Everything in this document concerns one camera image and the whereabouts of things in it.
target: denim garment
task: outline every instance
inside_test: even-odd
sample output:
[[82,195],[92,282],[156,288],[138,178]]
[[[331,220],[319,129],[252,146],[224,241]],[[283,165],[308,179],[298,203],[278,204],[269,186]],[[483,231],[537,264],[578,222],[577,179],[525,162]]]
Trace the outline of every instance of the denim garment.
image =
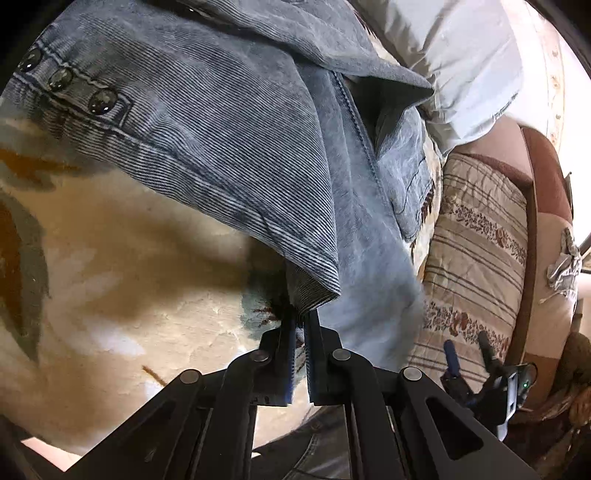
[[[375,54],[348,5],[76,0],[35,46],[41,62],[15,72],[7,102],[82,156],[274,248],[299,311],[340,295],[319,309],[322,324],[399,367],[422,311],[391,201],[412,217],[422,200],[408,192],[428,173],[420,142],[398,132],[420,132],[403,112],[432,90]],[[59,68],[72,81],[51,90]],[[341,74],[383,79],[379,158]],[[103,89],[116,104],[94,115]],[[386,188],[384,168],[406,180]]]

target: floral pattern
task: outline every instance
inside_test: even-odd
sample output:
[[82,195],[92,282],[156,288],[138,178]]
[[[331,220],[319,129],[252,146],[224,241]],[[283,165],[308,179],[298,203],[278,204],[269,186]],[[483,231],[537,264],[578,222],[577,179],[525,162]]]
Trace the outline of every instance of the floral pattern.
[[525,266],[527,250],[512,238],[506,229],[499,226],[482,212],[458,203],[456,196],[445,196],[441,201],[441,214],[447,215],[456,222],[485,236],[492,243],[499,245],[521,266]]
[[435,301],[429,302],[427,306],[423,328],[432,332],[446,333],[452,337],[461,337],[466,343],[472,345],[478,345],[478,334],[484,330],[501,360],[505,359],[511,343],[511,338],[507,335],[483,325],[466,312],[454,309],[451,305],[437,304]]

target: metal rivet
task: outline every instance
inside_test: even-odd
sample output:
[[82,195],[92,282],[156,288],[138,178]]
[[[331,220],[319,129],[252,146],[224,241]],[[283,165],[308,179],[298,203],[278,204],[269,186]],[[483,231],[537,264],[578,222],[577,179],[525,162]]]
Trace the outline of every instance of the metal rivet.
[[402,374],[404,375],[404,378],[406,378],[407,380],[410,380],[411,382],[416,382],[417,380],[421,380],[421,377],[423,376],[423,372],[421,372],[416,367],[405,368],[402,371]]
[[181,373],[181,382],[189,385],[199,380],[199,372],[197,370],[185,370]]
[[39,65],[41,58],[43,58],[41,50],[33,48],[22,58],[21,62],[18,64],[18,69],[23,73],[29,72]]
[[251,360],[254,362],[264,362],[269,358],[269,354],[264,350],[254,350],[251,352]]
[[59,92],[71,84],[74,74],[70,69],[61,68],[49,78],[49,89],[52,92]]
[[94,115],[103,115],[115,106],[117,98],[113,90],[99,90],[90,98],[88,110]]
[[346,350],[344,348],[337,348],[336,350],[333,351],[333,358],[335,360],[340,360],[343,362],[343,361],[351,358],[351,352],[349,352],[348,350]]

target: crumpled cloth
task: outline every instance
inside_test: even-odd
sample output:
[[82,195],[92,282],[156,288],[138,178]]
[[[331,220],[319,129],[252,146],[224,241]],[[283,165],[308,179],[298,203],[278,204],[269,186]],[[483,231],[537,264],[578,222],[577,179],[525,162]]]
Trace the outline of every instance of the crumpled cloth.
[[548,266],[546,271],[548,286],[554,290],[554,293],[540,300],[540,303],[544,303],[556,294],[561,294],[571,301],[577,300],[577,277],[581,273],[583,259],[569,228],[562,231],[560,245],[558,259]]

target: triangular cutout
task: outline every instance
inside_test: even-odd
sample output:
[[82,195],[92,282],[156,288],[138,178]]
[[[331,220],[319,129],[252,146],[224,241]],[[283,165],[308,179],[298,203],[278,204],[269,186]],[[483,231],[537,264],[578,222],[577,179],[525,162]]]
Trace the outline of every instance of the triangular cutout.
[[121,450],[136,460],[151,462],[158,449],[166,425],[173,416],[175,402],[164,403],[149,418],[138,426],[121,444]]
[[427,408],[435,421],[441,441],[451,460],[459,460],[484,446],[480,437],[464,425],[437,398],[428,398]]

